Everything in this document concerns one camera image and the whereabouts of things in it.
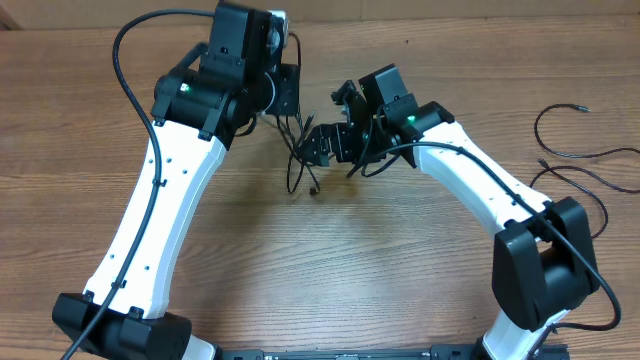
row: cord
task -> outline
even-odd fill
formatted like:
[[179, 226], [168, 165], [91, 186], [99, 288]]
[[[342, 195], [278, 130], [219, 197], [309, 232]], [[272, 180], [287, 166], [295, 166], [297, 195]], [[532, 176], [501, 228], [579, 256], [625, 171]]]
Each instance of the cord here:
[[[300, 38], [294, 32], [289, 32], [289, 36], [296, 41], [296, 49], [297, 49], [297, 56], [298, 56], [298, 79], [300, 79], [301, 70], [302, 70], [302, 49], [301, 49]], [[309, 131], [309, 128], [311, 126], [311, 123], [313, 122], [314, 117], [315, 117], [315, 112], [312, 112], [307, 117], [307, 121], [303, 123], [300, 104], [298, 104], [298, 110], [295, 115], [295, 118], [296, 118], [296, 123], [298, 124], [298, 128], [300, 130], [300, 137], [296, 139], [295, 135], [293, 135], [293, 132], [291, 131], [291, 126], [289, 125], [289, 116], [285, 117], [285, 122], [283, 123], [282, 120], [280, 119], [280, 116], [275, 115], [275, 119], [276, 119], [275, 127], [276, 129], [278, 129], [278, 132], [280, 133], [285, 145], [287, 145], [287, 149], [289, 149], [289, 161], [287, 162], [287, 191], [289, 192], [289, 194], [293, 194], [297, 191], [298, 185], [300, 185], [300, 181], [302, 180], [302, 174], [305, 169], [307, 170], [307, 172], [309, 173], [309, 175], [311, 176], [311, 179], [315, 184], [315, 187], [309, 189], [309, 194], [311, 196], [314, 196], [320, 193], [320, 183], [318, 182], [318, 179], [316, 178], [315, 174], [311, 170], [311, 165], [309, 165], [309, 163], [306, 160], [304, 160], [300, 155], [301, 153], [300, 145], [302, 145], [302, 141], [305, 139]], [[271, 124], [265, 119], [263, 120], [268, 125], [273, 127], [273, 124]], [[291, 187], [291, 170], [292, 170], [291, 166], [293, 164], [293, 160], [295, 160], [300, 164], [300, 171], [298, 172], [298, 176], [296, 178], [295, 183], [293, 184], [293, 187]]]
[[542, 112], [540, 112], [540, 114], [536, 118], [535, 123], [533, 124], [533, 133], [536, 137], [536, 140], [538, 141], [538, 144], [540, 144], [540, 146], [546, 151], [554, 155], [573, 158], [573, 159], [592, 159], [596, 157], [610, 155], [620, 151], [631, 151], [636, 154], [640, 154], [640, 150], [631, 148], [631, 147], [621, 147], [621, 148], [612, 149], [612, 150], [608, 150], [608, 151], [597, 153], [597, 154], [586, 154], [586, 155], [570, 154], [570, 153], [560, 152], [560, 151], [551, 149], [550, 147], [545, 145], [544, 142], [542, 142], [542, 139], [540, 138], [540, 134], [538, 133], [538, 123], [540, 122], [540, 119], [542, 118], [542, 116], [546, 114], [549, 110], [558, 109], [558, 108], [569, 108], [569, 109], [574, 109], [581, 112], [591, 112], [591, 109], [589, 109], [588, 107], [582, 106], [582, 105], [576, 105], [576, 104], [554, 104], [551, 106], [547, 106], [544, 110], [542, 110]]
[[118, 32], [118, 35], [116, 35], [116, 38], [113, 42], [113, 51], [112, 51], [113, 69], [116, 73], [116, 77], [118, 78], [118, 81], [120, 82], [120, 85], [122, 86], [122, 89], [124, 90], [124, 93], [127, 95], [127, 98], [129, 98], [129, 100], [131, 101], [133, 108], [136, 110], [136, 112], [140, 116], [142, 123], [147, 129], [147, 132], [149, 133], [149, 140], [151, 141], [151, 146], [153, 147], [153, 154], [154, 154], [155, 163], [156, 163], [155, 174], [153, 176], [153, 187], [151, 189], [149, 202], [147, 204], [147, 208], [142, 218], [142, 222], [140, 223], [140, 227], [138, 228], [138, 232], [136, 233], [136, 236], [133, 240], [133, 243], [131, 244], [131, 248], [129, 249], [129, 252], [127, 253], [127, 256], [124, 262], [122, 263], [122, 268], [120, 269], [120, 272], [118, 272], [118, 276], [116, 277], [116, 280], [111, 284], [111, 290], [107, 294], [105, 300], [102, 302], [102, 305], [98, 309], [98, 312], [96, 313], [96, 315], [91, 319], [91, 321], [89, 322], [87, 327], [84, 329], [84, 331], [82, 331], [80, 336], [78, 336], [78, 338], [71, 344], [71, 346], [69, 346], [67, 351], [61, 357], [61, 359], [63, 360], [70, 359], [71, 356], [73, 356], [73, 354], [76, 352], [76, 350], [78, 350], [82, 342], [89, 336], [89, 334], [91, 333], [93, 328], [96, 326], [96, 324], [100, 321], [102, 316], [104, 316], [105, 312], [109, 308], [109, 304], [111, 304], [111, 301], [113, 301], [113, 298], [116, 296], [118, 289], [123, 287], [124, 277], [127, 274], [127, 270], [129, 270], [131, 261], [133, 260], [133, 257], [135, 256], [136, 251], [138, 250], [140, 242], [142, 241], [142, 236], [144, 235], [144, 232], [147, 229], [147, 225], [149, 224], [149, 219], [151, 218], [151, 214], [153, 212], [156, 199], [158, 197], [158, 191], [161, 185], [160, 179], [162, 178], [162, 156], [160, 154], [160, 145], [158, 144], [158, 138], [156, 136], [155, 131], [153, 130], [153, 125], [151, 124], [151, 121], [149, 121], [149, 118], [147, 117], [144, 110], [142, 109], [142, 106], [136, 99], [135, 95], [133, 94], [133, 91], [131, 91], [131, 88], [127, 84], [127, 81], [124, 79], [124, 75], [122, 74], [122, 69], [120, 68], [119, 51], [120, 51], [120, 43], [122, 42], [122, 38], [129, 30], [131, 30], [131, 28], [133, 28], [134, 26], [136, 26], [137, 24], [143, 21], [146, 21], [158, 16], [164, 16], [164, 15], [196, 15], [196, 16], [213, 17], [214, 13], [208, 12], [208, 11], [189, 10], [189, 9], [167, 9], [167, 10], [154, 11], [154, 12], [150, 12], [148, 14], [139, 16], [136, 19], [130, 21], [124, 27], [122, 27], [122, 29], [120, 29], [120, 31]]
[[458, 154], [466, 156], [467, 158], [472, 160], [474, 163], [476, 163], [482, 170], [484, 170], [484, 172], [489, 177], [491, 177], [498, 184], [498, 186], [500, 186], [507, 193], [507, 195], [509, 195], [513, 199], [514, 202], [522, 206], [522, 208], [527, 210], [527, 212], [529, 212], [533, 217], [535, 217], [540, 224], [546, 227], [555, 236], [555, 238], [557, 238], [576, 258], [578, 258], [578, 260], [582, 264], [584, 264], [587, 271], [596, 279], [598, 284], [602, 286], [602, 289], [609, 297], [609, 300], [611, 301], [611, 305], [613, 307], [613, 312], [614, 312], [614, 316], [611, 322], [604, 325], [585, 325], [585, 324], [570, 323], [570, 322], [553, 324], [549, 326], [547, 330], [545, 330], [545, 333], [543, 334], [543, 337], [541, 337], [541, 341], [539, 342], [540, 344], [544, 342], [544, 339], [546, 339], [546, 337], [549, 335], [550, 332], [556, 331], [559, 328], [570, 328], [570, 329], [579, 329], [579, 330], [588, 330], [588, 331], [607, 331], [615, 328], [616, 326], [618, 326], [618, 324], [620, 324], [620, 319], [622, 317], [622, 309], [620, 307], [620, 302], [618, 301], [618, 298], [613, 292], [613, 289], [611, 289], [611, 287], [609, 286], [607, 281], [602, 277], [602, 275], [600, 275], [598, 271], [595, 270], [593, 266], [591, 266], [591, 264], [582, 256], [582, 254], [580, 254], [580, 252], [569, 242], [569, 240], [567, 240], [567, 238], [565, 238], [565, 236], [562, 233], [560, 233], [558, 229], [556, 229], [552, 224], [550, 224], [535, 209], [529, 206], [529, 204], [527, 204], [524, 200], [522, 200], [522, 197], [519, 194], [516, 194], [513, 190], [511, 190], [511, 188], [509, 188], [509, 186], [505, 184], [504, 181], [502, 181], [502, 179], [500, 179], [500, 177], [493, 170], [491, 170], [491, 168], [487, 164], [485, 164], [482, 160], [480, 160], [474, 154], [467, 151], [465, 148], [461, 146], [459, 147], [451, 144], [444, 144], [444, 143], [438, 143], [438, 142], [426, 142], [426, 141], [415, 142], [415, 143], [409, 143], [409, 144], [402, 144], [402, 145], [398, 145], [398, 146], [394, 146], [389, 149], [386, 149], [370, 157], [369, 158], [370, 160], [367, 162], [370, 163], [372, 160], [375, 161], [377, 159], [383, 158], [386, 154], [389, 154], [389, 153], [397, 152], [403, 149], [420, 147], [420, 146], [453, 150]]
[[382, 129], [382, 120], [381, 120], [383, 108], [384, 108], [384, 104], [378, 106], [378, 109], [376, 110], [376, 118], [371, 119], [369, 121], [369, 132], [367, 133], [367, 140], [365, 141], [364, 147], [362, 148], [362, 154], [360, 155], [360, 159], [358, 159], [358, 162], [356, 162], [353, 168], [347, 173], [347, 179], [350, 179], [353, 176], [353, 174], [355, 174], [360, 168], [362, 168], [362, 172], [361, 172], [362, 176], [371, 177], [371, 176], [378, 175], [381, 172], [388, 169], [389, 166], [391, 166], [395, 162], [395, 159], [391, 159], [387, 164], [385, 164], [383, 167], [380, 168], [381, 171], [379, 169], [375, 173], [369, 174], [370, 176], [365, 175], [365, 170], [369, 165], [369, 163], [366, 161], [366, 156], [367, 156], [367, 150], [369, 150], [369, 144], [371, 143], [371, 138], [373, 137], [374, 121], [376, 124], [378, 124], [380, 128], [380, 135], [384, 134], [384, 130]]
[[247, 136], [247, 135], [253, 133], [253, 130], [256, 129], [256, 125], [258, 125], [258, 115], [253, 114], [253, 120], [251, 120], [251, 124], [249, 125], [247, 130], [245, 130], [244, 132], [242, 132], [240, 134], [236, 134], [236, 137]]
[[604, 205], [604, 203], [602, 202], [602, 200], [600, 200], [600, 198], [594, 194], [593, 192], [591, 192], [589, 189], [585, 188], [584, 186], [576, 183], [575, 181], [568, 179], [560, 174], [558, 174], [556, 172], [556, 170], [575, 170], [575, 171], [580, 171], [583, 172], [593, 178], [596, 179], [600, 179], [596, 174], [592, 173], [589, 170], [583, 169], [583, 168], [579, 168], [576, 166], [554, 166], [554, 167], [550, 167], [549, 164], [547, 164], [547, 162], [544, 159], [538, 159], [538, 162], [540, 163], [540, 165], [542, 165], [542, 167], [544, 168], [544, 170], [540, 171], [534, 178], [533, 180], [531, 180], [531, 183], [529, 184], [530, 188], [533, 188], [533, 185], [536, 183], [536, 181], [538, 181], [538, 179], [550, 172], [553, 175], [555, 175], [557, 178], [559, 178], [560, 180], [563, 180], [569, 184], [571, 184], [572, 186], [575, 186], [576, 188], [578, 188], [580, 191], [584, 192], [585, 194], [591, 196], [597, 203], [598, 205], [600, 205], [600, 208], [602, 209], [602, 213], [604, 214], [604, 223], [602, 224], [602, 227], [600, 228], [600, 230], [598, 230], [598, 232], [596, 232], [595, 234], [591, 235], [591, 239], [594, 240], [596, 239], [598, 236], [600, 236], [604, 230], [607, 228], [607, 225], [609, 224], [609, 212], [607, 211], [607, 207]]

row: wood grain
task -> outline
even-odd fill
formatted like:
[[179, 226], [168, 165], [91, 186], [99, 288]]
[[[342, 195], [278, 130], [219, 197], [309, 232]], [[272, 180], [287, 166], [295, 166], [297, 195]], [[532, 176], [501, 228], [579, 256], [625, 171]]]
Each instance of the wood grain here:
[[[296, 24], [303, 41], [302, 109], [342, 120], [329, 93], [395, 62], [420, 102], [437, 100], [474, 141], [528, 181], [536, 160], [587, 166], [637, 187], [638, 158], [568, 161], [536, 144], [593, 152], [640, 143], [640, 18], [565, 17]], [[121, 62], [146, 109], [157, 78], [204, 26], [137, 29]], [[138, 177], [146, 134], [111, 67], [115, 30], [0, 34], [0, 358], [58, 358], [69, 345], [50, 311], [80, 291], [108, 248]], [[291, 60], [293, 52], [286, 56]], [[397, 164], [370, 180], [346, 165], [317, 171], [322, 193], [285, 190], [287, 151], [261, 124], [237, 139], [205, 191], [176, 267], [170, 311], [226, 348], [410, 348], [470, 343], [492, 324], [492, 244], [433, 179]], [[640, 350], [640, 199], [572, 178], [609, 205], [599, 268], [624, 319], [609, 333], [562, 331], [576, 359]], [[597, 206], [543, 178], [551, 197], [578, 198], [595, 231]], [[604, 323], [602, 293], [570, 315]], [[89, 358], [81, 355], [78, 358]]]
[[[632, 15], [640, 0], [232, 0], [258, 9], [283, 9], [297, 22], [400, 20], [500, 16]], [[121, 27], [133, 17], [159, 9], [214, 10], [215, 0], [0, 0], [15, 21], [11, 29], [95, 29]], [[148, 24], [209, 24], [198, 17], [172, 16]]]

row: black wire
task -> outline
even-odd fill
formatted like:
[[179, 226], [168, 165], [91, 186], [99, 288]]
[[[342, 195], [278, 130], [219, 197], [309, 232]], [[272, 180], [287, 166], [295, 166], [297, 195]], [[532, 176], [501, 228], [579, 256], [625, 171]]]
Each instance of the black wire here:
[[416, 143], [402, 144], [402, 145], [398, 145], [398, 146], [394, 146], [389, 149], [386, 149], [370, 157], [367, 162], [370, 163], [377, 159], [381, 159], [386, 154], [389, 154], [392, 152], [396, 152], [403, 149], [414, 148], [414, 147], [420, 147], [420, 146], [428, 146], [428, 147], [453, 150], [456, 153], [464, 155], [470, 160], [472, 160], [473, 162], [475, 162], [482, 170], [484, 170], [484, 172], [487, 175], [489, 175], [489, 177], [491, 177], [498, 184], [498, 186], [500, 186], [507, 193], [507, 195], [509, 195], [513, 199], [513, 201], [515, 201], [518, 205], [522, 206], [522, 208], [527, 210], [533, 217], [535, 217], [540, 222], [540, 224], [546, 227], [558, 240], [560, 240], [560, 242], [562, 242], [562, 244], [576, 258], [578, 258], [578, 260], [580, 260], [582, 264], [584, 264], [587, 271], [589, 271], [589, 273], [596, 279], [598, 284], [602, 286], [602, 289], [609, 297], [609, 300], [611, 301], [611, 305], [613, 307], [614, 316], [611, 322], [604, 325], [585, 325], [585, 324], [570, 323], [570, 322], [553, 324], [553, 325], [550, 325], [545, 331], [546, 333], [543, 334], [544, 339], [546, 339], [546, 337], [550, 332], [556, 331], [559, 328], [571, 328], [571, 329], [589, 330], [589, 331], [607, 331], [615, 328], [616, 326], [618, 326], [618, 324], [620, 324], [620, 319], [622, 316], [622, 309], [620, 307], [620, 302], [618, 301], [618, 298], [613, 292], [613, 289], [611, 289], [611, 287], [609, 286], [607, 281], [602, 277], [602, 275], [600, 275], [600, 273], [598, 273], [598, 271], [595, 270], [593, 266], [591, 266], [591, 264], [582, 256], [582, 254], [580, 254], [580, 252], [569, 242], [569, 240], [567, 240], [567, 238], [565, 238], [565, 236], [558, 229], [556, 229], [552, 224], [550, 224], [535, 209], [529, 206], [529, 204], [527, 204], [524, 200], [522, 200], [522, 197], [519, 194], [516, 194], [513, 190], [511, 190], [511, 188], [509, 188], [509, 186], [504, 181], [502, 181], [502, 179], [500, 179], [500, 177], [495, 172], [493, 172], [493, 170], [491, 170], [491, 168], [487, 164], [482, 162], [482, 160], [480, 160], [471, 152], [467, 151], [465, 148], [451, 145], [451, 144], [438, 143], [438, 142], [426, 142], [426, 141], [416, 142]]
[[542, 116], [547, 111], [552, 110], [552, 109], [558, 109], [558, 108], [569, 108], [569, 109], [574, 109], [574, 110], [581, 111], [581, 112], [591, 112], [591, 110], [588, 107], [582, 106], [582, 105], [576, 105], [576, 104], [554, 104], [554, 105], [551, 105], [551, 106], [547, 106], [544, 110], [542, 110], [542, 112], [540, 112], [540, 114], [536, 118], [535, 123], [533, 124], [533, 133], [534, 133], [534, 135], [536, 137], [536, 140], [538, 141], [538, 144], [540, 144], [540, 146], [542, 146], [542, 148], [545, 149], [546, 151], [548, 151], [548, 152], [550, 152], [550, 153], [552, 153], [554, 155], [573, 158], [573, 159], [591, 159], [591, 158], [610, 155], [610, 154], [613, 154], [613, 153], [616, 153], [616, 152], [620, 152], [620, 151], [631, 151], [631, 152], [634, 152], [636, 154], [640, 154], [640, 150], [635, 149], [635, 148], [631, 148], [631, 147], [621, 147], [621, 148], [608, 150], [608, 151], [597, 153], [597, 154], [586, 154], [586, 155], [569, 154], [569, 153], [560, 152], [560, 151], [556, 151], [556, 150], [551, 149], [550, 147], [545, 145], [545, 143], [540, 138], [540, 134], [538, 134], [538, 123], [540, 122], [540, 119], [542, 118]]
[[[364, 171], [366, 170], [367, 165], [368, 165], [368, 162], [366, 161], [366, 159], [367, 159], [367, 150], [369, 150], [369, 144], [371, 143], [371, 138], [373, 137], [373, 123], [374, 123], [374, 121], [376, 123], [379, 122], [379, 119], [382, 116], [383, 107], [384, 107], [384, 104], [378, 106], [378, 109], [376, 111], [377, 119], [375, 119], [375, 120], [374, 119], [370, 119], [370, 121], [369, 121], [369, 132], [367, 133], [367, 140], [365, 141], [364, 147], [362, 148], [362, 154], [360, 155], [360, 159], [358, 159], [358, 161], [353, 166], [353, 168], [347, 173], [347, 179], [350, 179], [353, 176], [353, 174], [355, 174], [360, 168], [362, 168], [362, 175], [365, 176], [364, 175]], [[393, 162], [395, 162], [395, 160], [392, 159], [392, 161], [389, 161], [389, 162], [391, 164], [393, 164]], [[387, 168], [389, 168], [389, 166], [386, 166], [386, 167], [383, 166], [382, 168], [384, 168], [384, 170], [386, 170]]]
[[[294, 32], [289, 32], [289, 36], [296, 41], [296, 45], [297, 45], [296, 48], [297, 48], [297, 55], [298, 55], [297, 72], [298, 72], [298, 79], [300, 79], [300, 74], [302, 70], [302, 49], [300, 45], [300, 38]], [[311, 176], [311, 179], [313, 180], [315, 185], [314, 188], [311, 188], [309, 190], [309, 193], [311, 195], [316, 195], [320, 192], [320, 183], [318, 182], [318, 179], [316, 178], [315, 174], [311, 170], [311, 166], [309, 165], [309, 163], [302, 158], [301, 151], [300, 151], [300, 145], [302, 145], [302, 142], [304, 141], [307, 135], [307, 132], [309, 131], [309, 127], [311, 126], [311, 122], [313, 121], [314, 117], [315, 117], [315, 114], [311, 113], [311, 115], [307, 117], [307, 121], [303, 123], [302, 115], [300, 111], [300, 104], [298, 104], [298, 110], [295, 115], [295, 118], [296, 118], [296, 123], [298, 124], [299, 130], [300, 130], [300, 137], [296, 140], [295, 135], [293, 135], [293, 132], [291, 131], [291, 126], [289, 125], [289, 116], [285, 117], [285, 122], [283, 123], [282, 120], [280, 119], [280, 116], [275, 115], [275, 118], [276, 118], [275, 127], [278, 129], [278, 132], [282, 136], [282, 140], [287, 145], [287, 149], [289, 149], [289, 161], [287, 162], [287, 191], [290, 194], [297, 191], [298, 185], [300, 185], [300, 181], [302, 180], [302, 174], [304, 173], [305, 169]], [[292, 188], [291, 187], [291, 169], [292, 169], [291, 165], [293, 163], [293, 160], [295, 160], [300, 164], [300, 171], [298, 172], [298, 176]]]
[[251, 120], [251, 124], [249, 125], [249, 127], [247, 128], [247, 130], [243, 131], [240, 134], [236, 134], [236, 137], [240, 137], [240, 136], [247, 136], [251, 133], [253, 133], [253, 130], [256, 129], [256, 125], [258, 125], [258, 115], [253, 114], [253, 120]]
[[378, 175], [378, 174], [382, 173], [383, 171], [387, 170], [391, 165], [393, 165], [393, 163], [394, 163], [394, 162], [396, 162], [396, 160], [398, 160], [398, 158], [400, 158], [400, 154], [395, 154], [395, 155], [393, 156], [393, 158], [391, 158], [391, 160], [387, 161], [384, 165], [382, 165], [382, 166], [380, 167], [380, 169], [378, 169], [378, 170], [376, 170], [376, 171], [374, 171], [374, 172], [372, 172], [372, 173], [370, 173], [370, 174], [366, 174], [366, 173], [365, 173], [365, 170], [367, 170], [367, 165], [365, 164], [365, 165], [362, 167], [362, 172], [361, 172], [361, 174], [362, 174], [362, 176], [364, 176], [364, 177], [366, 177], [366, 178], [374, 177], [374, 176], [376, 176], [376, 175]]
[[131, 248], [129, 249], [129, 252], [126, 258], [122, 263], [122, 268], [120, 269], [120, 272], [116, 277], [116, 280], [111, 284], [111, 290], [107, 294], [105, 300], [102, 302], [102, 305], [100, 306], [100, 309], [98, 309], [98, 312], [96, 313], [96, 315], [94, 315], [94, 317], [91, 319], [89, 324], [87, 324], [87, 326], [82, 331], [80, 336], [78, 336], [78, 338], [73, 342], [73, 344], [71, 344], [71, 346], [69, 346], [65, 354], [62, 356], [61, 359], [64, 359], [64, 360], [70, 359], [71, 356], [80, 347], [82, 342], [89, 336], [93, 328], [96, 326], [96, 324], [100, 321], [102, 316], [104, 316], [105, 312], [109, 308], [109, 304], [111, 304], [111, 301], [113, 301], [113, 298], [115, 297], [118, 289], [122, 287], [124, 277], [127, 273], [127, 270], [129, 269], [129, 266], [131, 265], [131, 261], [133, 260], [133, 257], [135, 256], [136, 251], [138, 250], [138, 246], [142, 241], [142, 236], [144, 235], [147, 225], [149, 224], [149, 219], [151, 218], [151, 214], [153, 213], [153, 208], [155, 206], [156, 199], [158, 197], [158, 191], [161, 183], [160, 179], [162, 177], [162, 156], [160, 154], [160, 145], [158, 144], [158, 138], [156, 137], [155, 131], [153, 130], [153, 125], [151, 124], [151, 121], [149, 121], [149, 118], [147, 117], [144, 110], [142, 109], [142, 106], [140, 105], [135, 95], [133, 94], [133, 91], [131, 91], [131, 88], [129, 88], [129, 85], [124, 79], [124, 75], [122, 74], [122, 69], [120, 68], [119, 50], [120, 50], [120, 42], [122, 41], [122, 38], [129, 30], [131, 30], [131, 28], [148, 19], [158, 17], [158, 16], [164, 16], [164, 15], [196, 15], [196, 16], [213, 17], [214, 13], [208, 12], [208, 11], [189, 10], [189, 9], [167, 9], [167, 10], [154, 11], [154, 12], [150, 12], [148, 14], [142, 15], [140, 17], [137, 17], [136, 19], [130, 21], [122, 29], [120, 29], [120, 31], [118, 32], [118, 35], [116, 35], [116, 38], [113, 42], [113, 52], [112, 52], [113, 69], [115, 70], [116, 77], [118, 78], [118, 81], [120, 82], [120, 85], [124, 90], [124, 93], [127, 95], [129, 100], [131, 101], [131, 104], [133, 105], [134, 109], [140, 116], [142, 123], [147, 129], [147, 132], [149, 133], [149, 140], [151, 141], [151, 146], [153, 147], [153, 153], [154, 153], [154, 158], [156, 163], [155, 175], [153, 177], [153, 187], [151, 189], [151, 195], [149, 196], [147, 209], [145, 210], [144, 216], [142, 218], [142, 222], [140, 223], [140, 227], [138, 228], [138, 232], [136, 233], [136, 237], [134, 238], [133, 243], [131, 244]]
[[583, 169], [583, 168], [579, 168], [576, 166], [554, 166], [554, 167], [550, 167], [549, 164], [547, 164], [547, 162], [544, 159], [538, 159], [538, 162], [540, 163], [540, 165], [542, 165], [542, 167], [544, 168], [544, 170], [540, 171], [536, 176], [534, 176], [534, 178], [531, 180], [531, 184], [529, 184], [529, 187], [533, 188], [533, 185], [536, 183], [536, 181], [538, 181], [538, 179], [550, 172], [553, 175], [555, 175], [557, 178], [575, 186], [576, 188], [580, 189], [580, 191], [584, 192], [585, 194], [591, 196], [597, 203], [598, 205], [600, 205], [600, 208], [602, 209], [602, 213], [604, 214], [604, 222], [602, 224], [602, 227], [600, 228], [600, 230], [598, 230], [598, 232], [596, 232], [595, 234], [591, 235], [591, 239], [596, 239], [598, 236], [602, 235], [602, 233], [604, 232], [604, 230], [607, 228], [607, 225], [609, 225], [609, 212], [607, 211], [607, 207], [604, 205], [604, 202], [602, 202], [602, 200], [600, 200], [600, 198], [594, 194], [593, 192], [591, 192], [591, 190], [585, 188], [584, 186], [578, 184], [577, 182], [568, 179], [560, 174], [558, 174], [556, 172], [556, 170], [575, 170], [575, 171], [580, 171], [583, 172], [591, 177], [597, 177], [597, 175], [595, 175], [594, 173], [592, 173], [589, 170]]

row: hole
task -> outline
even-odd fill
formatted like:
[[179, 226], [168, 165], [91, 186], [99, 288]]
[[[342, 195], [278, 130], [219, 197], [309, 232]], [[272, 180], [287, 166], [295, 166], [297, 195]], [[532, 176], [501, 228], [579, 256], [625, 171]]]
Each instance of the hole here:
[[540, 254], [542, 254], [543, 252], [551, 249], [551, 245], [552, 245], [551, 242], [545, 242], [545, 241], [542, 241], [542, 240], [540, 240], [540, 241], [538, 241], [536, 243], [536, 246], [538, 247], [538, 252]]

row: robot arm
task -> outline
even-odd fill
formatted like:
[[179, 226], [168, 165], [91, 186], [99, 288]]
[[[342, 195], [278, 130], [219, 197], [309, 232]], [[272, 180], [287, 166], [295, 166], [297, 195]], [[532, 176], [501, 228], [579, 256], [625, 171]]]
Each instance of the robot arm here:
[[[457, 122], [444, 122], [425, 131], [420, 141], [444, 142], [464, 147], [487, 164], [512, 189], [517, 189], [522, 199], [538, 212], [543, 212], [545, 203], [551, 201], [546, 195], [521, 183], [500, 167], [469, 139]], [[531, 217], [529, 212], [515, 204], [473, 161], [454, 150], [416, 147], [414, 157], [422, 172], [445, 185], [469, 209], [490, 238], [503, 231], [508, 221], [522, 222]], [[530, 331], [514, 324], [501, 310], [494, 325], [482, 339], [484, 350], [492, 359], [526, 359], [537, 346], [546, 328], [568, 313], [568, 310], [561, 310], [550, 317], [544, 326]]]
[[[132, 23], [159, 13], [189, 12], [156, 12]], [[191, 335], [188, 319], [166, 312], [171, 279], [198, 201], [237, 130], [251, 118], [253, 129], [260, 112], [297, 112], [299, 67], [281, 63], [287, 36], [284, 12], [220, 4], [209, 45], [195, 46], [158, 80], [151, 115], [163, 155], [162, 180], [124, 280], [110, 299], [107, 294], [113, 292], [155, 186], [151, 141], [109, 251], [83, 293], [60, 294], [52, 313], [72, 340], [84, 338], [80, 347], [85, 351], [109, 359], [215, 357], [213, 345]], [[198, 70], [190, 69], [198, 58]], [[102, 316], [92, 330], [88, 324], [96, 314]]]
[[[440, 104], [418, 106], [394, 65], [359, 82], [364, 97], [351, 81], [332, 94], [334, 103], [345, 107], [347, 122], [313, 129], [303, 142], [301, 157], [326, 165], [333, 152], [338, 162], [352, 162], [357, 170], [392, 153], [391, 161], [402, 156], [445, 185], [494, 241], [492, 287], [502, 310], [472, 358], [528, 359], [549, 326], [599, 288], [585, 264], [540, 225], [542, 217], [560, 229], [595, 268], [584, 209], [571, 198], [554, 203], [511, 176], [469, 139]], [[540, 253], [537, 241], [552, 246]]]
[[[200, 196], [236, 131], [251, 117], [255, 122], [260, 112], [296, 115], [298, 111], [299, 68], [280, 62], [286, 38], [284, 13], [221, 4], [209, 45], [196, 46], [158, 81], [151, 114], [164, 155], [162, 187], [125, 282], [108, 304], [99, 329], [81, 343], [84, 350], [111, 359], [216, 357], [213, 345], [191, 335], [188, 319], [166, 312], [171, 278]], [[189, 69], [198, 57], [198, 71]], [[551, 324], [598, 289], [584, 266], [552, 240], [534, 217], [543, 216], [562, 229], [595, 267], [586, 213], [572, 199], [552, 203], [509, 175], [471, 142], [439, 104], [418, 107], [395, 66], [360, 83], [366, 100], [351, 82], [332, 94], [336, 104], [346, 106], [347, 123], [317, 126], [296, 155], [326, 166], [333, 152], [339, 162], [362, 166], [362, 159], [398, 145], [448, 144], [444, 149], [416, 146], [391, 152], [447, 186], [494, 238], [493, 290], [503, 311], [469, 358], [528, 358]], [[518, 205], [486, 170], [460, 156], [456, 147], [479, 159], [532, 209]], [[61, 294], [56, 302], [53, 321], [72, 340], [104, 307], [131, 247], [152, 188], [152, 155], [150, 143], [120, 228], [83, 293]], [[540, 240], [553, 241], [542, 254], [536, 247]]]

